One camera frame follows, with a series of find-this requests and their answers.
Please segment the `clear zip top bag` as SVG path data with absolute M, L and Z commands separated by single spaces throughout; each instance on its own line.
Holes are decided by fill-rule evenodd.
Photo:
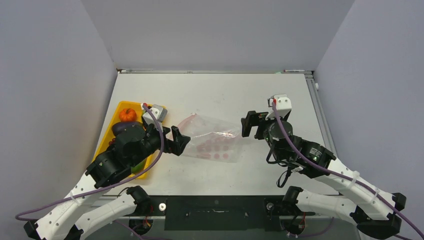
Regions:
M 240 125 L 192 113 L 177 127 L 182 135 L 190 137 L 183 156 L 223 163 L 239 161 L 242 149 Z

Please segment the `yellow plastic tray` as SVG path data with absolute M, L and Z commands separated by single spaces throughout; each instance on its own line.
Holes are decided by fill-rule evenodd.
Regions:
M 126 108 L 134 109 L 136 111 L 136 113 L 137 113 L 137 121 L 141 123 L 142 122 L 141 117 L 142 117 L 142 114 L 144 113 L 144 109 L 143 109 L 142 105 L 143 105 L 142 103 L 132 102 L 132 101 L 120 101 L 116 105 L 115 110 L 112 111 L 112 117 L 110 118 L 110 120 L 108 121 L 108 124 L 106 125 L 105 132 L 104 132 L 104 134 L 102 136 L 101 141 L 99 142 L 99 144 L 97 146 L 97 149 L 96 149 L 96 152 L 94 154 L 94 157 L 93 157 L 92 161 L 95 160 L 95 158 L 97 157 L 97 155 L 99 155 L 100 153 L 102 153 L 102 152 L 104 152 L 104 151 L 107 150 L 107 148 L 109 147 L 109 141 L 111 141 L 111 139 L 115 137 L 113 135 L 113 133 L 112 133 L 112 126 L 114 124 L 118 123 L 118 122 L 121 122 L 120 119 L 119 119 L 119 113 L 120 113 L 120 111 L 122 111 L 123 109 L 126 109 Z M 157 153 L 158 152 L 159 152 L 158 150 L 155 151 L 153 154 L 151 154 L 150 156 L 148 156 L 145 159 L 146 162 L 145 162 L 144 169 L 146 169 L 147 167 L 149 167 L 153 163 L 153 161 L 154 161 L 155 157 L 157 156 Z M 137 173 L 137 174 L 131 174 L 130 177 L 133 177 L 135 175 L 138 175 L 139 173 Z

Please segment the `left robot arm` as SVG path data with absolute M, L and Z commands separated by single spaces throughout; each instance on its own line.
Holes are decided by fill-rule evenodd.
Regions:
M 27 220 L 25 233 L 34 240 L 81 240 L 120 216 L 145 214 L 150 197 L 142 187 L 131 187 L 105 207 L 88 209 L 105 192 L 131 181 L 132 168 L 154 152 L 180 156 L 190 140 L 176 126 L 135 124 L 120 130 L 64 199 L 51 203 L 44 217 Z

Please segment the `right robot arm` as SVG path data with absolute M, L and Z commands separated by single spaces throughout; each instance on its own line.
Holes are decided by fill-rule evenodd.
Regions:
M 288 176 L 297 172 L 339 193 L 335 197 L 290 186 L 281 201 L 287 213 L 297 216 L 310 212 L 341 219 L 378 240 L 399 234 L 402 219 L 398 212 L 406 204 L 403 194 L 379 190 L 324 146 L 293 135 L 286 117 L 269 119 L 265 112 L 249 111 L 241 119 L 241 126 L 243 137 L 250 135 L 252 127 L 257 128 L 254 137 L 268 144 L 269 164 L 282 165 L 287 168 Z

